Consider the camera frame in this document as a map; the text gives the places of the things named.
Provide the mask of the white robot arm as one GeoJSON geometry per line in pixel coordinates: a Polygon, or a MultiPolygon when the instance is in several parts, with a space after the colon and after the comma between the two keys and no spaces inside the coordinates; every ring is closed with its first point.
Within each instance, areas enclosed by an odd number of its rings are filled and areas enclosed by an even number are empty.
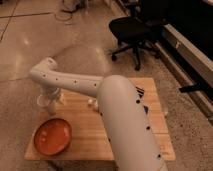
{"type": "Polygon", "coordinates": [[[59,88],[97,99],[118,171],[168,171],[136,86],[126,77],[58,72],[45,58],[29,71],[52,98],[59,88]]]}

